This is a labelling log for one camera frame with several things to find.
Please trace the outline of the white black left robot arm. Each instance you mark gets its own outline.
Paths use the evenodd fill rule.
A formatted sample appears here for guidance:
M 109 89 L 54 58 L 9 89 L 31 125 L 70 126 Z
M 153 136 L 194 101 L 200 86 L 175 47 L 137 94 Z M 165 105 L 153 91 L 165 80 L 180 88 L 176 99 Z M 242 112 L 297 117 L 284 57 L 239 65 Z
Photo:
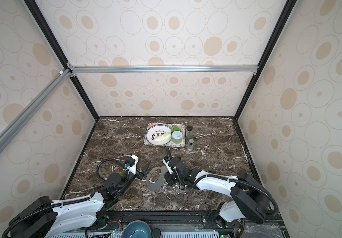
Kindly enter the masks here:
M 132 155 L 124 164 L 112 159 L 125 171 L 125 175 L 113 173 L 103 178 L 100 167 L 109 159 L 102 160 L 96 167 L 96 177 L 103 185 L 95 188 L 87 196 L 51 200 L 48 196 L 36 199 L 16 217 L 11 219 L 3 232 L 4 238 L 48 238 L 77 228 L 88 228 L 95 224 L 100 213 L 108 210 L 118 202 L 135 179 L 147 175 L 150 163 L 137 169 L 138 157 Z

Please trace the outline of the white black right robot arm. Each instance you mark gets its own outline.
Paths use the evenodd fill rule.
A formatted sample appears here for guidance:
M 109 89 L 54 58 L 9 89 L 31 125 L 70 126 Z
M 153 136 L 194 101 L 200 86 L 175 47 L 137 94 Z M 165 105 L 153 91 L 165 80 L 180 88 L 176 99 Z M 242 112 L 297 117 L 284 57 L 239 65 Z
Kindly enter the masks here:
M 220 228 L 238 219 L 263 224 L 266 216 L 276 216 L 279 207 L 272 195 L 251 175 L 221 176 L 204 170 L 188 168 L 180 157 L 166 156 L 164 178 L 168 185 L 179 183 L 182 189 L 208 190 L 232 198 L 223 202 L 212 213 L 213 222 Z

